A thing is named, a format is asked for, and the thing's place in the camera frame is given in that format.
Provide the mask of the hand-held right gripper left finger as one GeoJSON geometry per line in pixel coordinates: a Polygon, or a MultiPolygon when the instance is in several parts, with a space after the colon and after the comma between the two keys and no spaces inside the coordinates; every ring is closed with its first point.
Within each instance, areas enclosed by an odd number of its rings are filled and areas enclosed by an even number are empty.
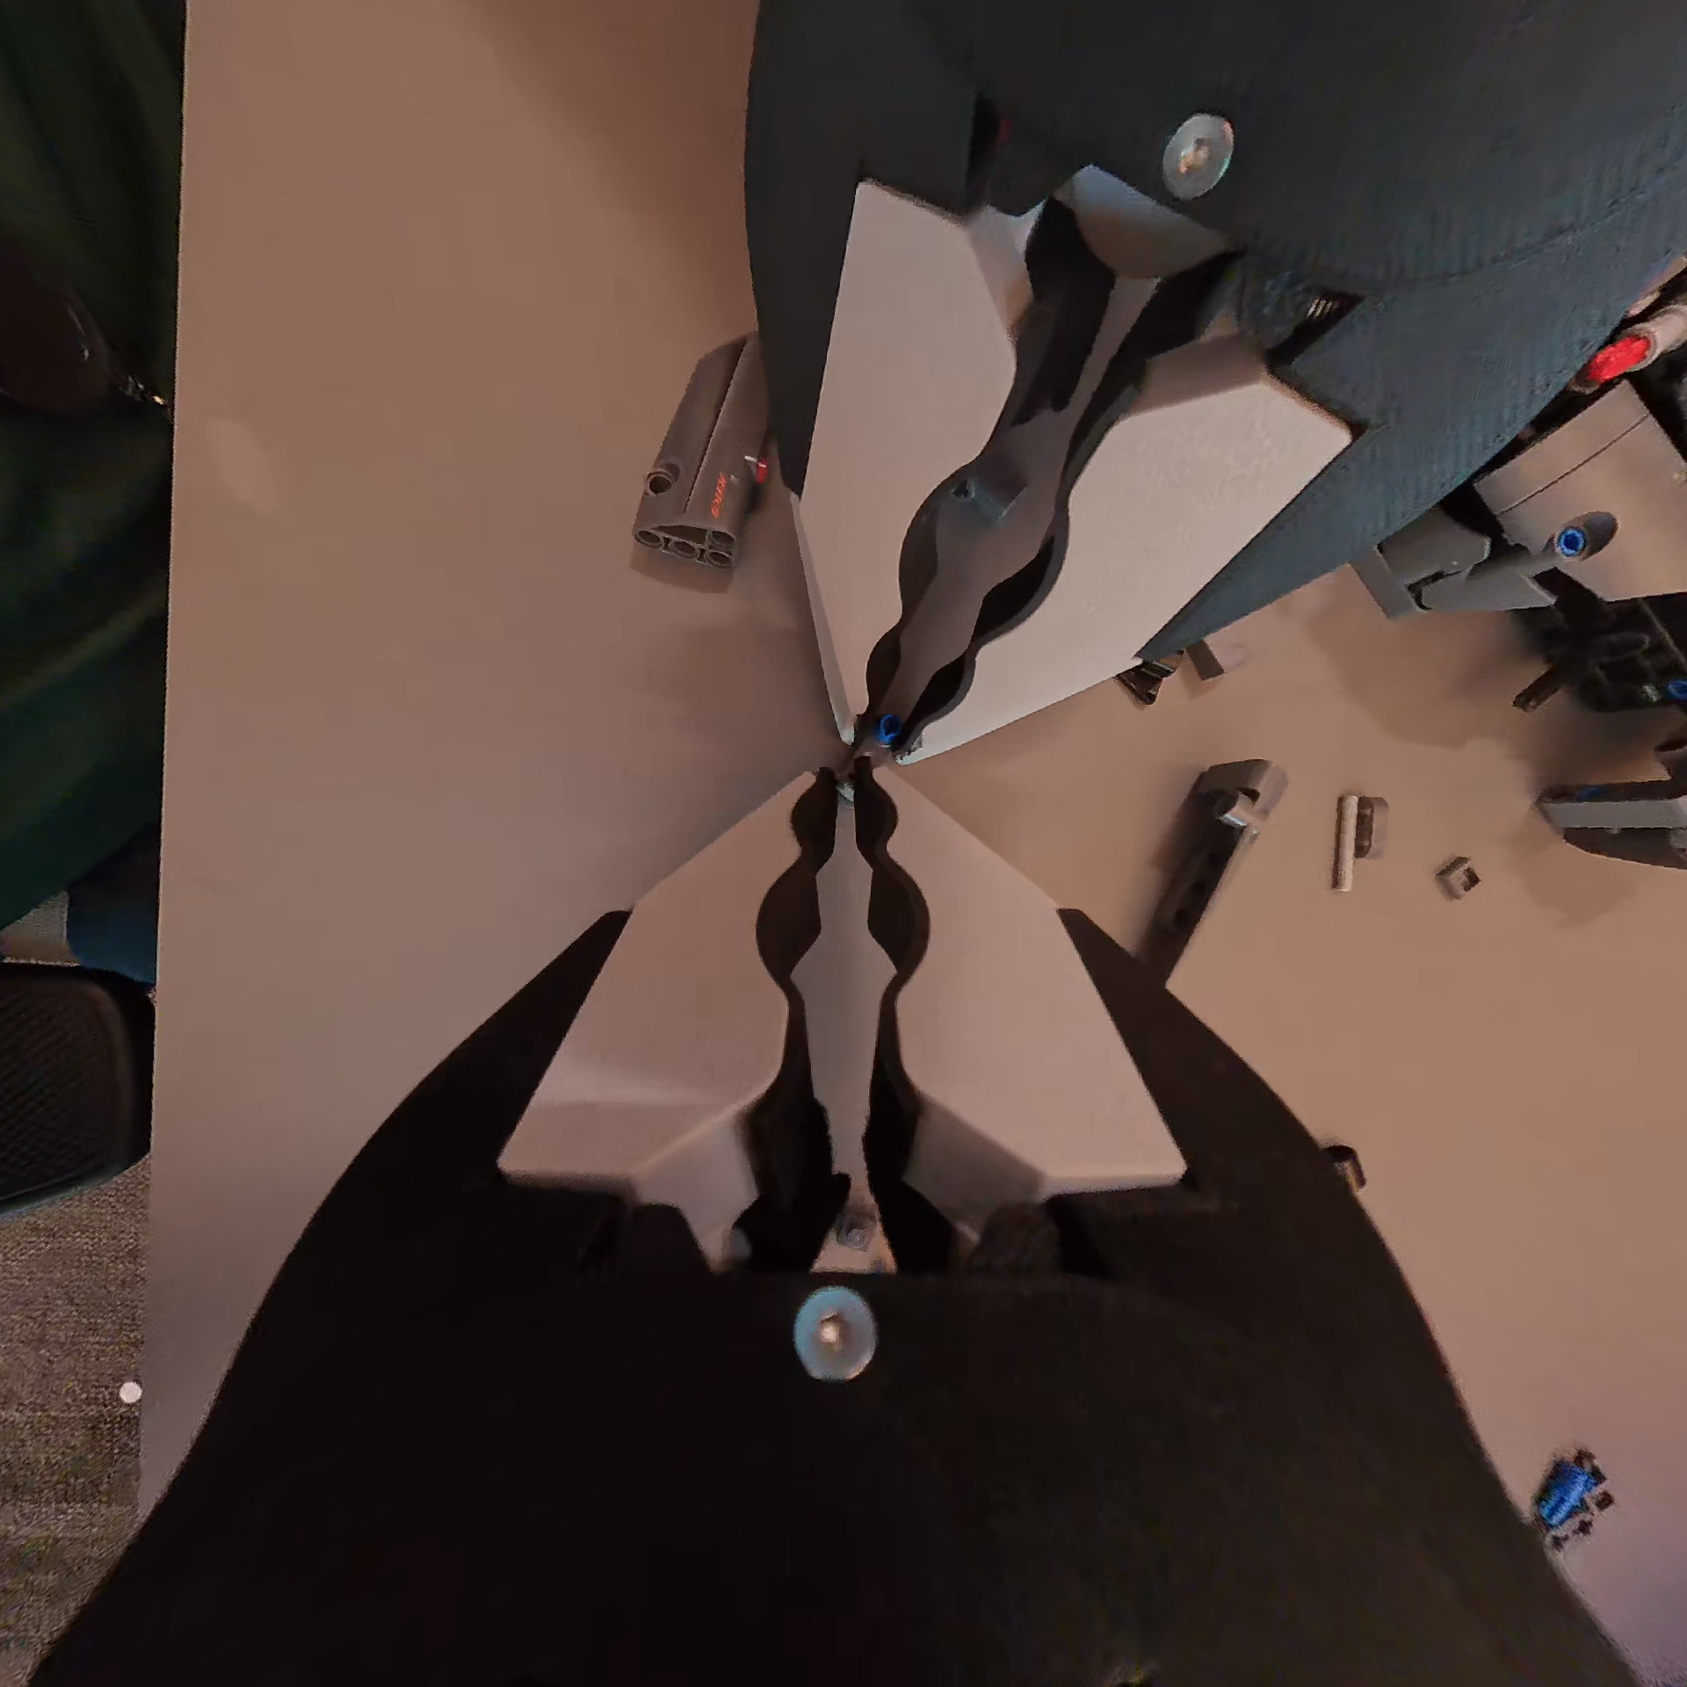
{"type": "Polygon", "coordinates": [[[675,1209],[718,1270],[815,1267],[852,1180],[795,970],[837,807],[832,769],[797,777],[636,902],[499,1153],[509,1182],[675,1209]]]}

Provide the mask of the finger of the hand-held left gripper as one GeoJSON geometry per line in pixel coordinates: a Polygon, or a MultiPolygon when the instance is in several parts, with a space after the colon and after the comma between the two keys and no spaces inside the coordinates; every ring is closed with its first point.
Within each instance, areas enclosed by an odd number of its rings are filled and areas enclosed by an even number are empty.
{"type": "Polygon", "coordinates": [[[794,525],[840,736],[896,621],[897,556],[931,478],[968,460],[1010,381],[1028,220],[935,213],[862,184],[794,525]]]}
{"type": "Polygon", "coordinates": [[[1010,381],[914,508],[863,672],[863,710],[907,727],[901,762],[1115,678],[1353,442],[1241,329],[1200,222],[1088,164],[1014,255],[1010,381]],[[946,509],[968,471],[1027,484],[993,530],[946,509]]]}

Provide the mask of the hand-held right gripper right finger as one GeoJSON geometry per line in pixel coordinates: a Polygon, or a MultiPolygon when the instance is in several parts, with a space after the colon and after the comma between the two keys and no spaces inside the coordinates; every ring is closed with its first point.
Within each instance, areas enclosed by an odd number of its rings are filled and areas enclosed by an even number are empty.
{"type": "Polygon", "coordinates": [[[893,772],[855,764],[877,1002],[868,1190],[897,1274],[1001,1209],[1171,1188],[1180,1155],[1057,902],[893,772]]]}

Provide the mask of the dark grey lego wedge panel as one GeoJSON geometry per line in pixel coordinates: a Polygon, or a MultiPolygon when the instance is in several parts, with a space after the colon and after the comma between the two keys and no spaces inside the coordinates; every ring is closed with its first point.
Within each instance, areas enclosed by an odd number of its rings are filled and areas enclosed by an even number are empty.
{"type": "Polygon", "coordinates": [[[735,565],[769,473],[761,337],[717,345],[694,366],[644,476],[634,542],[712,571],[735,565]]]}

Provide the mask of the lego car model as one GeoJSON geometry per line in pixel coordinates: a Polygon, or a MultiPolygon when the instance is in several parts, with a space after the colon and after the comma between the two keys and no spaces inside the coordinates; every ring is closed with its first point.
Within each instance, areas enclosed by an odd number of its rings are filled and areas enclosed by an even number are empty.
{"type": "Polygon", "coordinates": [[[1545,660],[1513,705],[1685,710],[1678,258],[1453,494],[1353,561],[1389,619],[1505,614],[1545,660]]]}

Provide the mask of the long dark grey lego beam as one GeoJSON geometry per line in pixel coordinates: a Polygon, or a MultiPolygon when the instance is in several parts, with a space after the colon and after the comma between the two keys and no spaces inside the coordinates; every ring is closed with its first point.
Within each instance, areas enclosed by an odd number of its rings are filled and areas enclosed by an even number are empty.
{"type": "Polygon", "coordinates": [[[1258,757],[1210,764],[1195,779],[1173,829],[1171,873],[1136,954],[1161,984],[1185,960],[1287,786],[1287,772],[1258,757]]]}

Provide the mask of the white lego bar piece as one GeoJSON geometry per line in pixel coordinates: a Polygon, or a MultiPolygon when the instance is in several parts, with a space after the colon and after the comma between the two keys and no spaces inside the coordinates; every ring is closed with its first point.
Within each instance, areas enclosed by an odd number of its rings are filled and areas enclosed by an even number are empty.
{"type": "Polygon", "coordinates": [[[1389,805],[1376,794],[1345,791],[1337,796],[1332,864],[1332,889],[1336,893],[1353,889],[1359,861],[1384,853],[1388,817],[1389,805]]]}

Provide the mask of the scattered small lego pieces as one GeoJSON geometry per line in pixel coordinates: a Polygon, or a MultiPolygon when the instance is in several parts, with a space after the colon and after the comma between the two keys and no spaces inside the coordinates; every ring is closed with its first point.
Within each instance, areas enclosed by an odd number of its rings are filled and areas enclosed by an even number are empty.
{"type": "Polygon", "coordinates": [[[1330,1482],[1314,1482],[1318,1511],[1359,1512],[1363,1540],[1384,1538],[1460,1584],[1500,1578],[1498,1564],[1525,1551],[1562,1558],[1584,1545],[1614,1502],[1599,1460],[1584,1445],[1548,1453],[1519,1515],[1420,1303],[1363,1213],[1357,1157],[1303,1130],[1296,1146],[1310,1274],[1300,1310],[1314,1322],[1318,1428],[1340,1441],[1330,1482]]]}

